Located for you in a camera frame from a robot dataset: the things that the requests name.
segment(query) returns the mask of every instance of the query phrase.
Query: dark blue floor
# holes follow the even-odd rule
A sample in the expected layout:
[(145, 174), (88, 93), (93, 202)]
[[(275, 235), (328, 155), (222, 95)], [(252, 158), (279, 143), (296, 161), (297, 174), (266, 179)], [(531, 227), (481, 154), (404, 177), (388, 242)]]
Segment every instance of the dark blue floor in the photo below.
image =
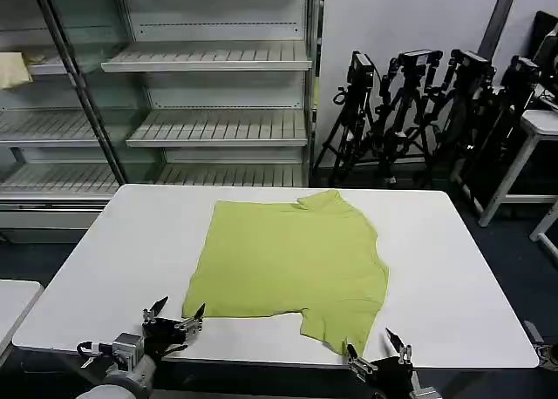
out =
[[(528, 238), (538, 220), (500, 217), (489, 227), (481, 228), (463, 200), (453, 198), (519, 319), (533, 322), (547, 340), (558, 342), (558, 267)], [(548, 235), (558, 241), (558, 229), (551, 229)], [(0, 245), (0, 278), (35, 280), (46, 286), (72, 249), (73, 245)], [(425, 371), (420, 377), (423, 384), (441, 389), (453, 374)], [(56, 386), (57, 397), (75, 397), (87, 387), (59, 363), (21, 352), (14, 354), (0, 371), (0, 391), (11, 386), (18, 390), (17, 397), (36, 398), (46, 385)], [(460, 397), (558, 398), (558, 373), (539, 369), (501, 371), (473, 385)]]

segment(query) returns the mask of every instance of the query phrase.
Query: camera tripod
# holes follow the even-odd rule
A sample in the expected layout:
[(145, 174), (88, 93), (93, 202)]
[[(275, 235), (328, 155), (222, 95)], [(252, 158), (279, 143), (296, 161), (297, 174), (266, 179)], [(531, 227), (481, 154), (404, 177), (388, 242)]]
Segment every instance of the camera tripod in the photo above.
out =
[(504, 88), (498, 94), (500, 113), (478, 151), (464, 164), (461, 172), (463, 183), (466, 183), (481, 159), (511, 163), (510, 156), (514, 156), (524, 139), (519, 130), (521, 117), (534, 95), (540, 77), (541, 68), (537, 64), (524, 57), (512, 58), (501, 82)]
[[(332, 151), (335, 155), (333, 171), (330, 175), (330, 186), (337, 183), (337, 178), (343, 178), (349, 173), (347, 165), (353, 162), (355, 153), (359, 151), (366, 121), (372, 128), (372, 112), (370, 108), (370, 96), (374, 85), (374, 64), (367, 55), (359, 51), (352, 52), (350, 67), (347, 72), (347, 89), (339, 87), (339, 93), (333, 98), (333, 103), (342, 105), (343, 108), (337, 116), (337, 120), (331, 129), (330, 135), (323, 143), (322, 151), (317, 157), (313, 173), (316, 174), (317, 168), (322, 163), (327, 151)], [(331, 145), (337, 135), (337, 131), (343, 127), (341, 140), (338, 149)]]
[[(330, 186), (344, 180), (356, 164), (375, 160), (379, 160), (380, 172), (388, 186), (395, 185), (397, 181), (391, 173), (391, 164), (396, 159), (404, 157), (411, 145), (415, 145), (422, 152), (428, 152), (425, 130), (419, 132), (422, 137), (422, 145), (420, 145), (414, 140), (409, 140), (407, 133), (403, 132), (403, 126), (406, 114), (413, 102), (417, 108), (415, 124), (423, 125), (425, 101), (435, 91), (432, 82), (441, 57), (441, 51), (414, 51), (402, 53), (392, 59), (388, 73), (381, 80), (379, 95), (382, 98), (382, 104), (376, 109), (378, 120), (374, 121), (370, 108), (370, 96), (373, 72), (376, 69), (367, 56), (354, 51), (347, 75), (347, 82), (350, 85), (347, 90), (340, 88), (339, 94), (333, 99), (335, 104), (343, 105), (343, 109), (323, 144), (323, 149), (314, 166), (314, 172), (322, 162), (325, 153), (332, 151), (336, 155), (336, 159), (330, 175)], [(395, 98), (391, 100), (390, 86), (401, 68), (403, 68), (405, 82), (396, 93)], [(421, 98), (419, 87), (424, 75), (426, 75), (424, 93), (427, 97)], [(398, 111), (395, 122), (386, 131), (387, 119), (396, 107), (398, 107)], [(368, 120), (369, 130), (364, 133), (366, 120)], [(338, 149), (335, 149), (331, 142), (341, 126), (344, 128), (341, 141)], [(417, 128), (412, 128), (408, 133), (413, 133), (415, 129)], [(371, 152), (372, 159), (364, 159), (364, 155), (368, 151)]]

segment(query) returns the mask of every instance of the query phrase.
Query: metal shelving unit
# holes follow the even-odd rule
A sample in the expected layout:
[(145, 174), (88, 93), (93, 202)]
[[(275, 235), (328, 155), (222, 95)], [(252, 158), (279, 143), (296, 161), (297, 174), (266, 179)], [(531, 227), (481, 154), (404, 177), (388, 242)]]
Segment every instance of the metal shelving unit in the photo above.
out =
[(101, 64), (105, 72), (307, 71), (302, 40), (138, 42)]
[[(100, 71), (104, 53), (95, 43), (110, 40), (110, 26), (102, 15), (79, 15), (88, 11), (91, 0), (60, 1), (78, 14), (69, 27), (84, 39), (74, 44), (80, 67), (84, 72)], [(0, 0), (0, 50), (21, 52), (33, 78), (32, 83), (0, 91), (0, 165), (7, 166), (0, 177), (0, 227), (10, 227), (5, 218), (13, 218), (14, 209), (40, 214), (42, 207), (68, 203), (99, 209), (98, 202), (106, 203), (119, 184), (37, 0)], [(124, 142), (130, 133), (123, 122), (127, 113), (103, 114), (115, 140)], [(32, 200), (41, 204), (29, 205)]]
[(156, 184), (302, 187), (303, 171), (296, 164), (167, 164)]
[(303, 110), (157, 110), (131, 147), (306, 146)]
[(150, 112), (126, 139), (158, 184), (306, 186), (316, 0), (119, 0)]

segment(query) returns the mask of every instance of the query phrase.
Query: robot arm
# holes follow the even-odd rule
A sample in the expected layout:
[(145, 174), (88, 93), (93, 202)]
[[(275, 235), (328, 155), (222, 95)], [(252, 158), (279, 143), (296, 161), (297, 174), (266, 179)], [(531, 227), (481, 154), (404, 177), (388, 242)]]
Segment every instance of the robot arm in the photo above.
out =
[(153, 377), (163, 357), (187, 348), (187, 343), (201, 331), (205, 305), (192, 318), (172, 321), (158, 317), (168, 298), (144, 309), (142, 335), (123, 333), (111, 344), (82, 342), (78, 353), (87, 358), (84, 366), (105, 356), (113, 360), (100, 386), (78, 399), (148, 399), (153, 392)]

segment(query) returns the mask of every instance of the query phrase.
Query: cable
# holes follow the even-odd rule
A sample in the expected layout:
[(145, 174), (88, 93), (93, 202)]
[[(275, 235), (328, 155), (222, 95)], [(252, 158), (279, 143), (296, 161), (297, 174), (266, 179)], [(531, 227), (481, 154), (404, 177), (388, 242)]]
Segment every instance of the cable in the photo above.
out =
[(188, 348), (188, 345), (180, 345), (179, 347), (171, 348), (165, 351), (165, 353), (163, 353), (163, 355), (160, 358), (166, 357), (167, 355), (172, 353), (176, 353), (177, 351), (184, 351), (186, 348)]

